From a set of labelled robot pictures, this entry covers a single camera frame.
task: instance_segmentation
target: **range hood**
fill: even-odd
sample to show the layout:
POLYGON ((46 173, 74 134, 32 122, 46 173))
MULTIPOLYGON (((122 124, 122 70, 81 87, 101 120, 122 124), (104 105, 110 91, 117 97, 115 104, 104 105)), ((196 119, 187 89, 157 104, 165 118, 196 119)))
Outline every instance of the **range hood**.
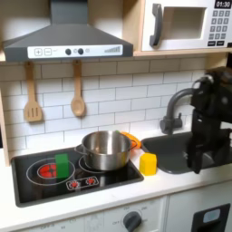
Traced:
POLYGON ((7 62, 125 57, 133 45, 88 25, 88 0, 51 0, 51 25, 4 42, 7 62))

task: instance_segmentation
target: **stainless steel pot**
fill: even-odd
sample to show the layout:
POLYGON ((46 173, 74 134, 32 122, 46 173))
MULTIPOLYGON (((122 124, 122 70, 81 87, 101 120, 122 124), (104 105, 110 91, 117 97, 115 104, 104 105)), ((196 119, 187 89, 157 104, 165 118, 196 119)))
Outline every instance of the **stainless steel pot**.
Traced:
POLYGON ((97 170, 116 170, 127 164, 131 140, 117 131, 97 131, 83 138, 82 147, 87 166, 97 170))

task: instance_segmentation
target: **red burner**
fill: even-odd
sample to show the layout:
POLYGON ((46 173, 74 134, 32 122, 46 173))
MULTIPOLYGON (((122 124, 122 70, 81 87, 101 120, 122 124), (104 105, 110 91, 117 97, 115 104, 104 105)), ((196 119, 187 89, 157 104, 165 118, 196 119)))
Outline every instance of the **red burner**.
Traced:
POLYGON ((93 178, 89 178, 89 179, 87 179, 87 184, 89 184, 89 185, 93 185, 94 184, 94 182, 95 182, 95 179, 93 179, 93 178))
POLYGON ((72 183, 72 186, 73 186, 74 188, 76 188, 76 187, 78 186, 78 183, 77 183, 77 182, 73 182, 73 183, 72 183))
POLYGON ((39 169, 39 174, 41 177, 49 179, 56 178, 56 164, 46 164, 39 169))

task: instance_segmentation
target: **wooden spatula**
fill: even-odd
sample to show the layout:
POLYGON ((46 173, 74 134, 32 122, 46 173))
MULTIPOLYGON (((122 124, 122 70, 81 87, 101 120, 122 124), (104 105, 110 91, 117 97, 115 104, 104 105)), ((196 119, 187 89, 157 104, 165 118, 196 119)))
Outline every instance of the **wooden spatula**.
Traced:
POLYGON ((31 62, 24 65, 27 81, 28 103, 24 107, 24 118, 27 121, 41 121, 42 110, 34 95, 34 66, 31 62))
POLYGON ((75 85, 75 96, 72 99, 71 107, 72 112, 80 117, 85 113, 85 104, 82 99, 82 64, 80 61, 73 62, 73 70, 74 70, 74 85, 75 85))

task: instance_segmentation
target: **stovetop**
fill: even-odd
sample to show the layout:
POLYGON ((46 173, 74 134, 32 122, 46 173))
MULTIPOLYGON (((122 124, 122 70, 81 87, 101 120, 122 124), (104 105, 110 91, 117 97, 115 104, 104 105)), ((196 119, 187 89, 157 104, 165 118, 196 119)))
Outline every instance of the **stovetop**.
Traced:
POLYGON ((143 180, 130 160, 122 169, 98 171, 88 168, 83 154, 74 148, 16 157, 12 160, 12 167, 15 202, 18 207, 28 207, 143 180), (59 154, 67 154, 67 178, 58 179, 56 176, 55 156, 59 154))

